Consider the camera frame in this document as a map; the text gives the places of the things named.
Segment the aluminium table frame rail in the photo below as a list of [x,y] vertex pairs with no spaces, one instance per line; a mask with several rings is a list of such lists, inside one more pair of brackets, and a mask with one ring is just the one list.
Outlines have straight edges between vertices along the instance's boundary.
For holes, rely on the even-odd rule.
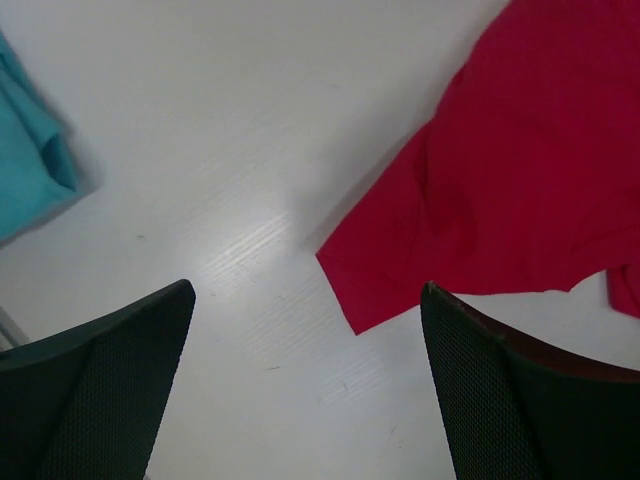
[[0,308],[0,340],[2,351],[29,342],[29,338],[3,308]]

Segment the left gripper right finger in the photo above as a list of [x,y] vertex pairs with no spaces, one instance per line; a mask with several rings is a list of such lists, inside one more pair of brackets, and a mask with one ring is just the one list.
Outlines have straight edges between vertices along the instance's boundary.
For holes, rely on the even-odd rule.
[[434,283],[420,313],[457,478],[638,478],[638,371],[538,340]]

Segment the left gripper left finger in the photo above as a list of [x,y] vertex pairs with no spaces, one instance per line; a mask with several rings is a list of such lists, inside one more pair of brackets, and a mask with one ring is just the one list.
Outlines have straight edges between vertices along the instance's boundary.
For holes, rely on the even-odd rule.
[[144,478],[194,306],[179,280],[2,352],[2,478]]

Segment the cyan t shirt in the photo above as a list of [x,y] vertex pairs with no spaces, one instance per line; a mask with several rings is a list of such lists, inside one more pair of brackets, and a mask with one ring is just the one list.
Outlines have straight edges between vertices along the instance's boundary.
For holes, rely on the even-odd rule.
[[79,194],[64,132],[6,39],[1,40],[1,240]]

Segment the magenta t shirt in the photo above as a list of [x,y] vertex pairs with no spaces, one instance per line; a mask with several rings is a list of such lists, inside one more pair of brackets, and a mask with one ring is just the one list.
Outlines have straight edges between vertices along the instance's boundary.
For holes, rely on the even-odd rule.
[[428,282],[568,291],[602,272],[637,316],[638,3],[508,3],[317,258],[358,334]]

